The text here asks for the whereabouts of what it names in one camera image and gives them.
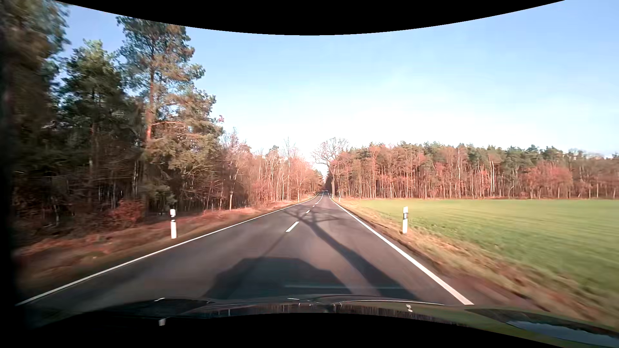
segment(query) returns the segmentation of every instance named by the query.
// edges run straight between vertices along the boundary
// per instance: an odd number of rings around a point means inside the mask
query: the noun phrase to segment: branch
[[[161,122],[155,122],[153,124],[151,124],[150,126],[155,126],[157,124],[162,124],[162,123],[176,123],[176,124],[185,124],[185,122],[177,122],[177,121],[161,121]]]

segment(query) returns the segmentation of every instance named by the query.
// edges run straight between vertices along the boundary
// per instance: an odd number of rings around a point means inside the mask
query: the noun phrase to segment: road
[[[162,297],[295,294],[375,295],[461,305],[440,281],[321,193],[23,306],[32,313],[80,313]],[[29,317],[40,323],[44,319]]]

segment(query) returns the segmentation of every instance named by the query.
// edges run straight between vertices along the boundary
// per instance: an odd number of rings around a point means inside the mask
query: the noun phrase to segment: blue sky
[[[122,45],[114,14],[71,6],[67,37]],[[188,28],[198,87],[254,149],[289,137],[619,152],[619,1],[565,0],[400,32],[300,37]]]

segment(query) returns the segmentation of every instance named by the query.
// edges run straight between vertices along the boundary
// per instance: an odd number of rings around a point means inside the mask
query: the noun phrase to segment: bare tree
[[[331,194],[335,194],[335,160],[347,147],[348,140],[333,137],[323,141],[311,154],[317,164],[324,164],[329,169],[332,176]]]

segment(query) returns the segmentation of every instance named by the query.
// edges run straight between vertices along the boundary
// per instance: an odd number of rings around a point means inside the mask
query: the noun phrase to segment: road marking
[[[336,206],[340,207],[340,209],[342,209],[343,211],[345,211],[348,215],[352,216],[355,220],[359,221],[360,224],[362,224],[365,228],[367,228],[368,230],[370,230],[372,233],[374,233],[376,236],[378,236],[378,238],[382,239],[385,243],[387,243],[391,248],[394,248],[398,253],[400,253],[402,256],[404,256],[407,260],[409,260],[412,264],[414,264],[415,266],[417,266],[417,268],[421,269],[422,272],[424,272],[425,274],[427,274],[430,278],[432,278],[435,282],[438,283],[438,285],[442,286],[445,290],[447,290],[451,295],[453,295],[454,297],[456,297],[460,302],[462,302],[463,305],[472,305],[473,302],[471,302],[468,298],[462,296],[462,294],[460,294],[458,291],[456,291],[454,288],[452,288],[451,286],[449,286],[449,284],[445,283],[444,280],[440,279],[436,274],[432,273],[429,269],[427,269],[424,265],[420,264],[416,259],[413,259],[413,257],[411,257],[411,255],[403,252],[402,250],[400,250],[400,248],[398,248],[397,246],[395,246],[393,243],[391,243],[389,240],[387,240],[387,238],[383,237],[380,233],[374,231],[370,226],[367,226],[363,221],[361,221],[358,217],[354,216],[353,214],[351,214],[348,210],[344,209],[341,205],[337,204],[333,199],[331,199],[331,201],[333,203],[336,204]]]
[[[299,223],[299,221],[295,222],[294,224],[292,224],[292,226],[290,226],[290,228],[288,228],[286,230],[286,232],[290,232],[293,228],[295,228],[295,226]]]
[[[252,218],[252,219],[245,220],[245,221],[241,221],[241,222],[239,222],[238,224],[230,225],[230,226],[228,226],[228,227],[221,228],[221,229],[219,229],[219,230],[217,230],[217,231],[213,231],[213,232],[207,233],[207,234],[205,234],[205,235],[201,235],[201,236],[199,236],[199,237],[192,238],[192,239],[190,239],[190,240],[186,240],[186,241],[183,241],[183,242],[178,243],[178,244],[174,244],[174,245],[169,246],[169,247],[167,247],[167,248],[164,248],[164,249],[161,249],[161,250],[155,251],[154,253],[150,253],[150,254],[148,254],[148,255],[141,256],[141,257],[139,257],[139,258],[137,258],[137,259],[133,259],[133,260],[131,260],[131,261],[127,261],[127,262],[125,262],[125,263],[121,263],[121,264],[119,264],[119,265],[117,265],[117,266],[114,266],[114,267],[112,267],[112,268],[104,269],[104,270],[102,270],[101,272],[97,272],[97,273],[95,273],[95,274],[91,274],[91,275],[89,275],[89,276],[87,276],[87,277],[84,277],[84,278],[81,278],[81,279],[77,279],[77,280],[76,280],[76,281],[74,281],[74,282],[70,282],[70,283],[68,283],[68,284],[64,284],[64,285],[63,285],[63,286],[61,286],[61,287],[57,287],[57,288],[55,288],[55,289],[52,289],[52,290],[47,291],[47,292],[44,292],[44,293],[39,294],[39,295],[37,295],[37,296],[30,297],[30,298],[29,298],[29,299],[27,299],[27,300],[24,300],[24,301],[21,301],[21,302],[19,302],[19,303],[16,303],[16,304],[15,304],[15,306],[19,306],[19,305],[23,305],[23,304],[28,303],[28,302],[32,302],[32,301],[34,301],[34,300],[37,300],[37,299],[42,298],[42,297],[44,297],[44,296],[47,296],[47,295],[49,295],[49,294],[53,294],[53,293],[55,293],[55,292],[57,292],[57,291],[60,291],[60,290],[62,290],[62,289],[66,289],[66,288],[68,288],[68,287],[70,287],[70,286],[72,286],[72,285],[75,285],[75,284],[81,283],[81,282],[83,282],[83,281],[87,281],[88,279],[90,279],[90,278],[94,278],[94,277],[96,277],[96,276],[99,276],[100,274],[110,272],[110,271],[112,271],[113,269],[120,268],[120,267],[126,266],[126,265],[128,265],[128,264],[130,264],[130,263],[134,263],[134,262],[136,262],[136,261],[139,261],[139,260],[141,260],[141,259],[146,259],[146,258],[147,258],[147,257],[149,257],[149,256],[153,256],[153,255],[155,255],[155,254],[162,253],[162,252],[164,252],[164,251],[166,251],[166,250],[169,250],[169,249],[172,249],[172,248],[176,248],[176,247],[177,247],[177,246],[179,246],[179,245],[183,245],[183,244],[185,244],[185,243],[189,243],[189,242],[191,242],[191,241],[198,240],[198,239],[200,239],[200,238],[202,238],[202,237],[206,237],[206,236],[211,235],[211,234],[213,234],[213,233],[217,233],[217,232],[221,232],[221,231],[223,231],[223,230],[227,230],[227,229],[228,229],[228,228],[230,228],[230,227],[234,227],[234,226],[237,226],[237,225],[240,225],[240,224],[244,224],[245,222],[249,222],[249,221],[252,221],[252,220],[256,220],[256,219],[258,219],[258,218],[260,218],[260,217],[267,216],[267,215],[269,215],[269,214],[273,214],[273,213],[275,213],[275,212],[282,211],[282,210],[284,210],[284,209],[288,209],[288,208],[290,208],[290,207],[294,207],[294,206],[297,206],[297,205],[299,205],[299,204],[303,204],[303,203],[305,203],[305,202],[309,202],[309,201],[311,201],[312,199],[314,199],[314,198],[316,198],[316,197],[317,197],[317,196],[314,196],[314,197],[312,197],[312,198],[308,199],[307,201],[303,201],[303,202],[301,202],[301,203],[293,204],[293,205],[291,205],[291,206],[289,206],[289,207],[285,207],[285,208],[277,209],[276,211],[268,212],[268,213],[266,213],[266,214],[263,214],[263,215],[260,215],[260,216],[256,216],[256,217],[254,217],[254,218]]]

